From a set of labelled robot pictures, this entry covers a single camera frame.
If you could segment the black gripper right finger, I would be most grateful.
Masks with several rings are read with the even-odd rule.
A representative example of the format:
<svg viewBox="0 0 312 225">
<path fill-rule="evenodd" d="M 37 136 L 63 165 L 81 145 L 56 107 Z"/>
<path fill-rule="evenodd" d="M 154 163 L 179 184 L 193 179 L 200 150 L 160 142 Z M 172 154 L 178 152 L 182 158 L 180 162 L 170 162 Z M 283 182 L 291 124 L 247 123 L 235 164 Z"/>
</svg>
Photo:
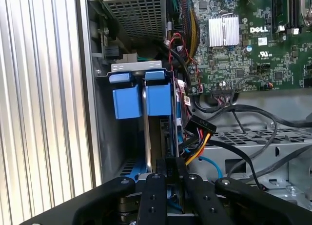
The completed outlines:
<svg viewBox="0 0 312 225">
<path fill-rule="evenodd" d="M 312 213 L 240 181 L 211 184 L 190 174 L 183 158 L 176 165 L 203 225 L 310 225 Z"/>
</svg>

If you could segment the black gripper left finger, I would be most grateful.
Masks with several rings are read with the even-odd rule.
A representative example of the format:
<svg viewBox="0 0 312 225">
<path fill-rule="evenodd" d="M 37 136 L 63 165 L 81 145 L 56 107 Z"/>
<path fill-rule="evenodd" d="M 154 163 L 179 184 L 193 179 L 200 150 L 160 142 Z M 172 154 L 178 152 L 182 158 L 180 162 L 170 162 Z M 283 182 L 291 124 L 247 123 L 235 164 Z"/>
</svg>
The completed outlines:
<svg viewBox="0 0 312 225">
<path fill-rule="evenodd" d="M 136 217 L 138 225 L 167 224 L 166 161 L 156 161 L 156 172 L 143 182 Z M 26 225 L 113 225 L 122 198 L 134 194 L 137 183 L 126 176 L 116 177 L 67 202 L 24 222 Z"/>
</svg>

